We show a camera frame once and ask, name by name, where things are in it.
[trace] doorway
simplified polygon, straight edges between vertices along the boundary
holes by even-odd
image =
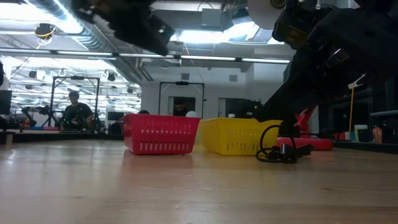
[[[174,108],[177,103],[184,104],[187,111],[195,111],[196,112],[196,110],[195,110],[196,109],[196,98],[195,97],[170,96],[169,97],[169,106],[167,109],[168,115],[173,115]]]
[[[235,118],[254,118],[258,107],[261,107],[260,101],[239,98],[219,98],[218,117],[227,118],[229,114],[234,114]]]

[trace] yellow basket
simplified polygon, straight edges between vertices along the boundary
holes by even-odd
[[[259,123],[255,119],[215,118],[200,123],[201,141],[207,150],[221,155],[252,156],[259,150],[262,132],[282,121],[270,120]],[[279,128],[270,129],[264,137],[263,146],[276,143]]]

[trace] red basket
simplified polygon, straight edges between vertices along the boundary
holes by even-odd
[[[125,145],[135,155],[191,153],[200,118],[127,114],[123,118]]]

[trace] yellow pole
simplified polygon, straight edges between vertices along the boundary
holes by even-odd
[[[351,90],[351,109],[349,110],[348,134],[350,140],[351,140],[351,124],[353,122],[354,88],[355,88],[355,82],[353,83],[353,89]]]

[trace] red object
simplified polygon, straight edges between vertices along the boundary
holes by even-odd
[[[125,145],[135,155],[191,153],[200,118],[127,114],[123,118]]]
[[[296,143],[296,148],[305,145],[312,145],[315,150],[320,151],[330,151],[333,148],[333,143],[329,139],[294,138],[294,142]],[[290,138],[278,138],[276,140],[276,146],[280,147],[281,144],[288,144],[292,146],[292,140],[290,140]]]
[[[29,128],[29,127],[30,127],[30,122],[28,122],[28,121],[22,122],[21,124],[22,124],[22,126],[23,126],[24,128]]]
[[[309,128],[308,128],[308,121],[311,118],[311,115],[315,108],[312,109],[305,109],[301,114],[295,114],[297,122],[294,124],[295,127],[300,129],[300,133],[302,134],[301,138],[310,138],[311,136]]]
[[[346,140],[346,134],[345,133],[335,133],[335,140]]]

